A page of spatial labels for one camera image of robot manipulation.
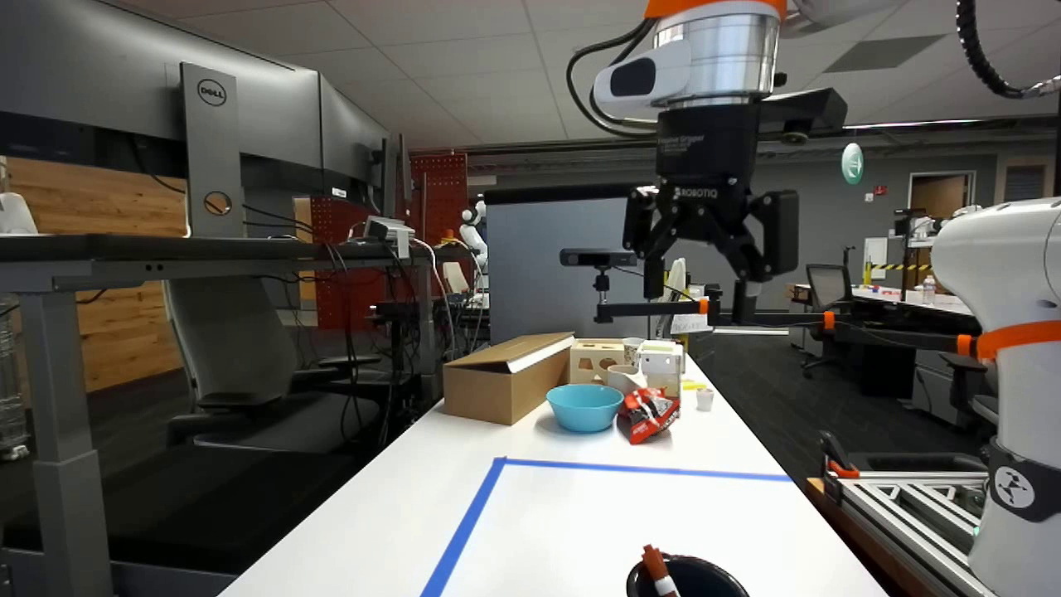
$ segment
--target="workbench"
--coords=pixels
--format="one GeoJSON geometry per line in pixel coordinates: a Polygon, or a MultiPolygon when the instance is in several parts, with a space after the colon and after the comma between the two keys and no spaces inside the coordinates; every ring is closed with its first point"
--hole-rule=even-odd
{"type": "MultiPolygon", "coordinates": [[[[698,361],[688,385],[706,385],[698,361]]],[[[650,445],[567,434],[546,405],[519,424],[429,413],[230,597],[623,595],[645,545],[726,569],[749,595],[886,595],[712,392],[684,392],[650,445]]]]}
{"type": "MultiPolygon", "coordinates": [[[[361,249],[345,249],[341,256],[369,263],[361,249]]],[[[323,256],[311,245],[279,239],[0,239],[0,294],[18,294],[26,334],[37,431],[35,488],[50,595],[112,595],[101,455],[84,392],[77,292],[156,279],[292,277],[318,263],[323,256]]]]}

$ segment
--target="blue tape line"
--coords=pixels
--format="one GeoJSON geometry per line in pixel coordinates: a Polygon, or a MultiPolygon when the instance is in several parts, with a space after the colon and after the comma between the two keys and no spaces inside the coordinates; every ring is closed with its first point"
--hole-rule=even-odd
{"type": "Polygon", "coordinates": [[[453,545],[445,548],[434,575],[429,576],[426,597],[439,597],[445,592],[445,585],[453,582],[453,575],[455,575],[455,569],[457,569],[457,560],[466,555],[466,545],[469,545],[477,518],[486,515],[486,508],[488,508],[488,501],[495,496],[495,486],[498,486],[498,478],[503,471],[503,460],[507,459],[495,459],[488,478],[477,486],[477,492],[476,492],[476,498],[470,498],[470,504],[469,504],[453,545]]]}
{"type": "Polygon", "coordinates": [[[706,469],[633,469],[633,464],[593,464],[593,460],[534,460],[507,459],[516,469],[560,469],[560,471],[622,471],[622,473],[670,473],[670,478],[732,478],[732,481],[789,481],[789,473],[752,473],[752,471],[706,471],[706,469]]]}

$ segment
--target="ceiling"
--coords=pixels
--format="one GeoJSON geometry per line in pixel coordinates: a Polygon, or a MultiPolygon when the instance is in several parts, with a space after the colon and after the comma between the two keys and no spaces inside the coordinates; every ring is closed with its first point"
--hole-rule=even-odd
{"type": "MultiPolygon", "coordinates": [[[[605,141],[570,102],[567,57],[627,35],[645,0],[118,0],[230,46],[323,69],[413,148],[605,141]]],[[[1061,0],[980,0],[992,68],[1025,88],[1061,73],[1061,0]]],[[[584,88],[605,63],[587,61],[584,88]]],[[[997,101],[969,69],[957,0],[783,40],[786,89],[837,88],[850,125],[1053,116],[1059,101],[997,101]],[[900,68],[886,46],[916,46],[900,68]]]]}

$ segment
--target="blue bowl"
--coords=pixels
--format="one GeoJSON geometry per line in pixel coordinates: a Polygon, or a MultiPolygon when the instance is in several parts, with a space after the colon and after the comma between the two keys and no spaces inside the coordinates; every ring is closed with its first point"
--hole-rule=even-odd
{"type": "Polygon", "coordinates": [[[618,419],[623,392],[609,385],[556,385],[546,392],[556,424],[573,434],[608,431],[618,419]]]}

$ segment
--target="cardboard box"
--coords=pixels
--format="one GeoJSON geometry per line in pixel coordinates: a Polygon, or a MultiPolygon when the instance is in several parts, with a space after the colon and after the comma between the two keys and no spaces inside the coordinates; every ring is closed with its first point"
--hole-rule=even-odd
{"type": "Polygon", "coordinates": [[[629,366],[622,340],[573,340],[567,382],[608,385],[608,368],[629,366]]]}
{"type": "Polygon", "coordinates": [[[567,382],[570,334],[522,334],[445,366],[443,413],[516,424],[567,382]]]}

